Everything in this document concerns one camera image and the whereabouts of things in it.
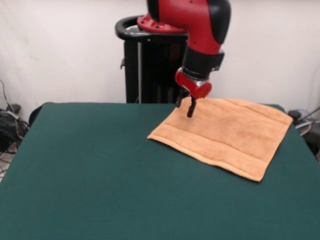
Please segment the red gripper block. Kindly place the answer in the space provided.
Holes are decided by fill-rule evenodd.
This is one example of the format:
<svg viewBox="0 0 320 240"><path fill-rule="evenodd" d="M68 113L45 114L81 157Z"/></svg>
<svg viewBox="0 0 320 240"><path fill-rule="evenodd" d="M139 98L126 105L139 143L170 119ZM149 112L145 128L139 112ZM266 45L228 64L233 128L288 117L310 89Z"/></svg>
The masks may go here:
<svg viewBox="0 0 320 240"><path fill-rule="evenodd" d="M179 68L175 73L175 82L182 87L177 95L175 106L181 107L182 100L187 97L187 91L191 95L191 105L188 108L187 117L192 118L197 106L197 99L206 98L212 91L212 84L208 80L194 80L186 76Z"/></svg>

